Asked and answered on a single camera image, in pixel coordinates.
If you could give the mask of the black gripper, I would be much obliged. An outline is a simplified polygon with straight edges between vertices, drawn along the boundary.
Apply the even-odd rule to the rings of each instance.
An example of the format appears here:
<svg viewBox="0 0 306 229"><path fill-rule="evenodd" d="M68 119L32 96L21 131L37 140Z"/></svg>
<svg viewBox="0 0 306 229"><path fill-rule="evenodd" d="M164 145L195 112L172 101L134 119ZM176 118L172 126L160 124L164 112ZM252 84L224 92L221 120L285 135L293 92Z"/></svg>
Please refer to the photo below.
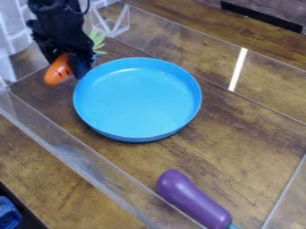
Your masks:
<svg viewBox="0 0 306 229"><path fill-rule="evenodd" d="M36 19L26 21L40 52L52 63L60 54L68 55L73 77L80 80L92 68L93 41L82 30L84 15L78 0L28 0Z"/></svg>

